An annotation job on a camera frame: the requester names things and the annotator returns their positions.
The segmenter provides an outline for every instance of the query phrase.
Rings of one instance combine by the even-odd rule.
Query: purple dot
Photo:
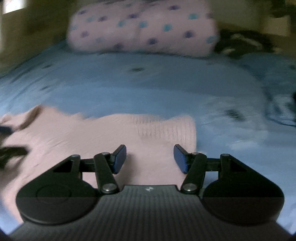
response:
[[[189,39],[192,38],[194,36],[193,31],[187,31],[184,34],[184,38]]]
[[[157,43],[158,43],[158,41],[157,41],[156,38],[150,38],[150,39],[148,39],[148,44],[149,45],[154,45],[154,44],[157,44]]]
[[[178,10],[178,9],[180,9],[180,7],[177,6],[177,5],[173,5],[173,6],[170,6],[168,9],[169,9],[170,11],[171,11],[171,10]]]
[[[115,44],[114,45],[114,49],[117,50],[117,51],[120,51],[123,49],[123,44],[119,43],[119,44]]]
[[[107,16],[103,16],[103,17],[100,17],[99,19],[98,19],[98,21],[99,22],[104,22],[104,21],[106,21],[108,18],[107,18]]]
[[[138,18],[138,17],[139,17],[138,13],[133,13],[128,16],[128,18]]]
[[[79,12],[80,15],[85,14],[85,13],[87,13],[87,10],[82,10],[82,11]]]
[[[87,36],[89,36],[89,33],[87,31],[81,33],[81,38],[85,38]]]
[[[212,18],[214,18],[214,14],[213,13],[207,13],[206,14],[206,19],[212,19]]]

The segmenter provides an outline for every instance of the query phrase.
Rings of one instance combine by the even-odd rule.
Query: bed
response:
[[[285,205],[277,222],[296,232],[296,129],[265,118],[261,83],[237,61],[218,54],[76,53],[62,41],[2,77],[0,93],[1,115],[37,104],[97,118],[190,115],[198,151],[214,158],[230,153],[283,190]],[[237,123],[233,114],[246,121]],[[205,181],[216,178],[208,175]],[[0,228],[10,233],[18,224],[1,208]]]

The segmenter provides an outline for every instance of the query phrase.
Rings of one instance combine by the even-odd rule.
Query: polka dot pillow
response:
[[[67,40],[77,51],[139,51],[204,57],[218,42],[204,0],[130,0],[88,5],[71,19]]]

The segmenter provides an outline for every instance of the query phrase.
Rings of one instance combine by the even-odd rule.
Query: pink garment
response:
[[[204,0],[130,0],[83,7],[70,21],[69,45],[78,51],[141,51],[204,57],[218,41]]]
[[[115,114],[99,119],[66,115],[50,107],[37,106],[29,113],[6,116],[2,125],[16,132],[4,145],[27,146],[21,161],[10,160],[0,172],[2,203],[17,218],[15,198],[19,189],[65,158],[78,154],[92,158],[101,152],[127,147],[127,159],[115,179],[124,184],[166,185],[180,187],[185,175],[173,157],[173,146],[180,144],[188,152],[196,148],[195,123],[189,116],[161,120],[148,115]],[[94,173],[84,173],[83,180],[97,187]]]

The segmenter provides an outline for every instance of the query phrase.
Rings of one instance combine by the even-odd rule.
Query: white logo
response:
[[[145,190],[148,191],[148,192],[151,192],[152,190],[154,190],[154,188],[153,187],[147,187],[147,188],[145,188]]]

